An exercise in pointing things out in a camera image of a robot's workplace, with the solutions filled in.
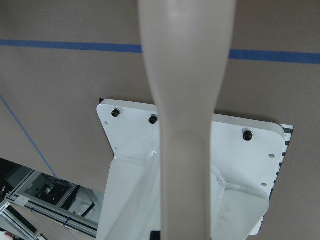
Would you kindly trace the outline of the beige plastic dustpan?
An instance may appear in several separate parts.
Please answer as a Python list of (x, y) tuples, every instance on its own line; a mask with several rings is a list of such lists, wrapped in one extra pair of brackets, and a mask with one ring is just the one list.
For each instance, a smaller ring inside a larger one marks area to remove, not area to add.
[(227, 68), (234, 0), (140, 0), (143, 58), (160, 126), (163, 240), (211, 237), (212, 115)]

